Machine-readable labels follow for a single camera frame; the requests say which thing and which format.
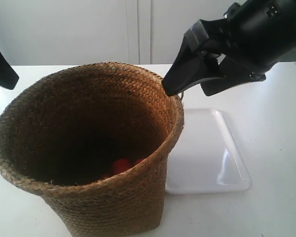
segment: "woven basket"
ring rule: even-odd
[[[159,225],[167,156],[183,107],[161,77],[121,63],[46,76],[0,116],[0,173],[41,196],[74,237],[118,237]],[[101,180],[111,164],[146,158]]]

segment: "robotic arm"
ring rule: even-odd
[[[224,19],[198,20],[184,34],[178,56],[162,81],[167,95],[201,84],[207,96],[265,80],[265,72],[296,47],[296,0],[234,3]],[[219,64],[218,57],[225,55]],[[0,85],[18,81],[0,53]]]

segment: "tabletop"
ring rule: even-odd
[[[161,76],[170,65],[141,65]],[[0,88],[0,114],[23,89],[70,66],[15,66],[20,81]],[[166,195],[160,226],[138,237],[296,237],[296,65],[279,63],[267,80],[206,97],[186,91],[185,108],[222,111],[252,179],[243,192]],[[0,176],[0,237],[70,237],[44,201]]]

